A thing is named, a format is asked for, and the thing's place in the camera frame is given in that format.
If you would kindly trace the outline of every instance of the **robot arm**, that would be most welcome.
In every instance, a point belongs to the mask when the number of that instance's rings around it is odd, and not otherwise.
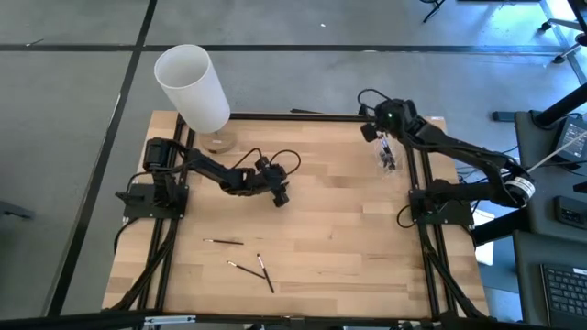
[[[162,164],[167,163],[172,150],[177,150],[185,158],[186,169],[195,171],[217,182],[225,193],[236,196],[253,196],[260,193],[273,193],[275,206],[281,207],[289,202],[285,193],[288,182],[287,173],[279,164],[271,164],[267,157],[261,156],[255,162],[256,169],[228,169],[204,155],[197,148],[186,148],[177,141],[165,138],[152,138],[147,142],[143,168],[145,171],[158,172]],[[177,170],[161,173],[171,175]]]
[[[534,193],[532,179],[514,159],[447,136],[418,115],[412,101],[387,99],[378,104],[374,112],[374,122],[361,128],[367,142],[376,139],[378,132],[389,134],[407,147],[441,153],[470,164],[487,176],[487,183],[450,184],[435,180],[426,191],[426,197],[434,203],[489,200],[501,206],[520,208]]]

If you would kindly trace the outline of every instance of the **concrete floor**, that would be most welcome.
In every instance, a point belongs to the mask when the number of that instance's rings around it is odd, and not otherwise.
[[[5,0],[0,44],[134,44],[148,1]],[[559,45],[538,4],[448,0],[426,25],[415,0],[160,1],[148,44]],[[64,312],[100,309],[123,205],[114,192],[134,173],[153,110],[172,105],[156,84],[157,52],[140,58]],[[37,212],[0,220],[0,318],[42,314],[129,53],[0,52],[0,200]],[[551,56],[356,52],[212,52],[233,112],[293,107],[356,113],[356,93],[375,87],[411,98],[423,115],[447,118],[449,133],[488,149],[515,145],[492,111],[545,109],[579,83]],[[515,297],[488,293],[490,302]],[[492,313],[519,319],[507,309]]]

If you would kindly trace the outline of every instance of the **wooden tabletop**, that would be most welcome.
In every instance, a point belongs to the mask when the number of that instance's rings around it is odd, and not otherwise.
[[[147,138],[172,138],[176,116],[153,112]],[[443,118],[428,120],[445,128]],[[227,154],[212,156],[227,167],[255,147],[268,157],[281,149],[301,155],[302,166],[288,178],[290,202],[276,208],[270,193],[230,196],[214,182],[190,173],[189,204],[179,225],[164,310],[429,317],[417,230],[396,224],[410,189],[404,148],[390,140],[399,165],[397,171],[385,174],[377,166],[374,144],[363,140],[359,127],[360,123],[229,121],[226,129],[237,134],[238,144]],[[256,158],[241,166],[253,167]],[[295,157],[287,154],[276,161],[287,170],[296,164]],[[456,181],[452,159],[431,154],[430,162],[435,178]],[[401,219],[409,223],[409,218],[406,210]],[[143,270],[153,223],[139,220],[120,238],[104,307],[117,303]],[[459,226],[444,225],[443,230],[451,273],[487,313],[471,238]],[[204,238],[236,240],[244,246],[208,243]],[[265,280],[227,264],[231,260],[260,271],[257,253],[271,276],[274,294]],[[154,304],[158,276],[148,306]],[[444,310],[438,276],[437,291]]]

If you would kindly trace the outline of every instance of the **pen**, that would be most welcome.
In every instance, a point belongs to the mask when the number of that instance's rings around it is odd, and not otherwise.
[[[223,241],[220,239],[210,239],[210,238],[204,238],[203,239],[204,242],[212,242],[212,243],[223,243],[223,244],[234,244],[234,245],[245,245],[244,243],[240,243],[240,242],[231,242],[231,241]]]
[[[260,278],[262,278],[262,279],[265,280],[265,277],[263,275],[260,275],[260,274],[254,272],[254,271],[252,271],[250,269],[246,269],[246,268],[244,268],[244,267],[242,267],[240,265],[237,265],[236,263],[234,263],[234,262],[232,262],[230,260],[227,260],[227,264],[230,265],[230,266],[234,266],[234,267],[236,267],[236,268],[238,268],[240,270],[245,270],[247,273],[253,274],[255,276],[259,276]]]
[[[269,274],[265,269],[265,265],[263,264],[263,260],[261,260],[259,253],[257,253],[257,259],[259,260],[260,267],[263,269],[263,274],[265,274],[265,280],[267,280],[267,284],[269,284],[269,289],[271,289],[271,293],[275,293],[275,291],[273,290],[273,284],[271,284],[271,279],[269,278]]]

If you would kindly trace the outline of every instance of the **keyboard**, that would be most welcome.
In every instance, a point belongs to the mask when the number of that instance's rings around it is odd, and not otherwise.
[[[550,326],[587,329],[587,269],[541,265]]]

